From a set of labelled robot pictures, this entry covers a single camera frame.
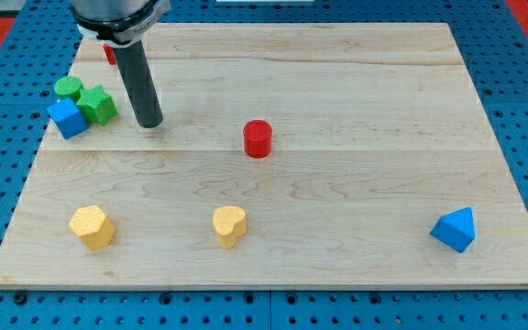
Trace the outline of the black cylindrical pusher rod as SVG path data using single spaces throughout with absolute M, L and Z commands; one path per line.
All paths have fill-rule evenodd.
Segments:
M 115 48 L 114 55 L 138 125 L 143 128 L 159 126 L 163 113 L 142 41 Z

